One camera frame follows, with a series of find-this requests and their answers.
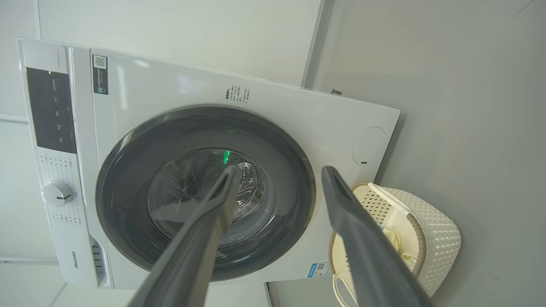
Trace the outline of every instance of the green light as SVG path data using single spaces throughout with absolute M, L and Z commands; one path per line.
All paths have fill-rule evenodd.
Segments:
M 224 151 L 224 164 L 228 163 L 229 153 L 229 150 Z

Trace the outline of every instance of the white dial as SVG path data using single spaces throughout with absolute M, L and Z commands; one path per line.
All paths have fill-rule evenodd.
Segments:
M 62 207 L 72 201 L 74 192 L 64 182 L 54 180 L 41 188 L 41 197 L 48 205 Z

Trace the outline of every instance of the woven plastic basket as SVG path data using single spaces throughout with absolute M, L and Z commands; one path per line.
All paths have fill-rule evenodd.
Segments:
M 359 182 L 352 190 L 379 227 L 395 227 L 400 232 L 403 251 L 417 254 L 412 273 L 426 294 L 432 296 L 446 278 L 461 246 L 461 235 L 455 223 L 431 204 L 406 191 L 371 182 Z M 330 242 L 330 264 L 336 297 L 342 306 L 347 306 L 340 297 L 337 281 L 343 281 L 353 299 L 354 289 L 343 241 L 335 233 Z

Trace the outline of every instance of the qr code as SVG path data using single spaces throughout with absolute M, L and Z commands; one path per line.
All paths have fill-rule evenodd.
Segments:
M 93 67 L 106 69 L 106 57 L 93 55 Z

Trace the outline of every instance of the white washing machine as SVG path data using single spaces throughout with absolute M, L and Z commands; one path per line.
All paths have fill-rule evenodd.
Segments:
M 243 179 L 212 281 L 331 274 L 321 167 L 373 180 L 400 113 L 109 50 L 19 53 L 61 271 L 88 287 L 137 288 L 230 165 Z

